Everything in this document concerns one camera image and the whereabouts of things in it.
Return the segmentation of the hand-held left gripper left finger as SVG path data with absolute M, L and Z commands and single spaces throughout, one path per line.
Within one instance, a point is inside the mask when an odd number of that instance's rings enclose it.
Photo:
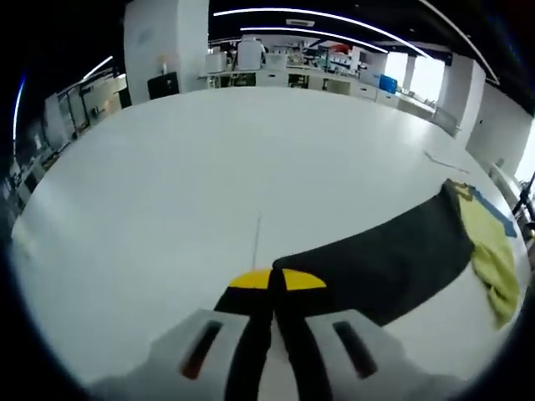
M 157 338 L 147 359 L 95 385 L 98 400 L 255 400 L 271 345 L 271 272 L 234 278 L 212 309 Z

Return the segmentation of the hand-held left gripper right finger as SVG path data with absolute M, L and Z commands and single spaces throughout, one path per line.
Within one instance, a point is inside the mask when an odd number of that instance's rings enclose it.
M 424 371 L 401 342 L 354 309 L 342 309 L 316 276 L 271 272 L 273 311 L 302 400 L 456 400 L 466 386 Z

